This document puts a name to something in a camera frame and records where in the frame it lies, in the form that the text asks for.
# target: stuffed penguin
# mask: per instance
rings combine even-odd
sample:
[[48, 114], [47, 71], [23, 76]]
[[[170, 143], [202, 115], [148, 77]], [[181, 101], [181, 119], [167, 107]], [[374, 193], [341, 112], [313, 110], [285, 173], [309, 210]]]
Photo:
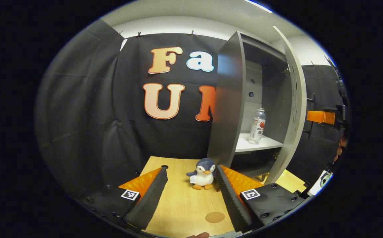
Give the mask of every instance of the stuffed penguin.
[[194, 189], [205, 189], [212, 188], [212, 182], [214, 182], [215, 176], [215, 163], [209, 158], [203, 158], [196, 164], [196, 170], [194, 172], [186, 173], [187, 176], [191, 177], [196, 175], [196, 182], [193, 185]]

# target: bolt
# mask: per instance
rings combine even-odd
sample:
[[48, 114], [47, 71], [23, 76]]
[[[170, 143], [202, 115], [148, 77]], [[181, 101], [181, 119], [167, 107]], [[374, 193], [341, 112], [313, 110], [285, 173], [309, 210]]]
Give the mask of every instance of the bolt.
[[121, 217], [121, 216], [119, 215], [118, 212], [112, 212], [112, 215], [113, 215], [114, 217]]

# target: person's finger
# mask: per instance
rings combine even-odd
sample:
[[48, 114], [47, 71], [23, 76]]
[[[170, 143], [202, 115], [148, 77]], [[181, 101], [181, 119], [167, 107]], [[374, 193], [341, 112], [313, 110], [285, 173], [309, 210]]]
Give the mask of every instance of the person's finger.
[[339, 148], [337, 149], [337, 155], [341, 155], [341, 152], [343, 152], [343, 149], [342, 149], [341, 147], [339, 147]]
[[209, 233], [207, 232], [200, 233], [199, 235], [196, 235], [196, 238], [209, 238]]
[[341, 136], [339, 145], [345, 148], [347, 146], [347, 139]]

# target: open cabinet door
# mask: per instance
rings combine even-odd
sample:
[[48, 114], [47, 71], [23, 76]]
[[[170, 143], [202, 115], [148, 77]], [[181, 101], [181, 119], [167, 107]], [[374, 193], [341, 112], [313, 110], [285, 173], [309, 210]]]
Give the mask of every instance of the open cabinet door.
[[281, 36], [288, 69], [290, 71], [291, 112], [284, 143], [265, 184], [275, 182], [282, 175], [288, 163], [290, 163], [299, 144], [300, 137], [302, 136], [306, 116], [306, 84], [302, 65], [300, 65], [299, 59], [287, 38], [277, 27], [273, 26], [273, 28]]
[[208, 158], [230, 167], [244, 108], [243, 81], [246, 78], [243, 42], [240, 32], [225, 43], [218, 53], [218, 80]]

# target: gray cabinet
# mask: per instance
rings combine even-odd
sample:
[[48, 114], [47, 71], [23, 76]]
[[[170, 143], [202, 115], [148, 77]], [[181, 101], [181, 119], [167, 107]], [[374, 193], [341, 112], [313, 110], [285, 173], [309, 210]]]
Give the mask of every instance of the gray cabinet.
[[[268, 182], [276, 181], [290, 162], [306, 111], [302, 67], [290, 43], [274, 28], [282, 37], [285, 54], [240, 32], [219, 51], [217, 97], [208, 148], [208, 157], [227, 167], [234, 159], [243, 159], [238, 154], [250, 153], [248, 158], [254, 161], [272, 160], [246, 172], [249, 176], [270, 172]], [[253, 145], [247, 138], [259, 107], [265, 108], [267, 122], [261, 143]], [[276, 159], [252, 154], [274, 148]]]

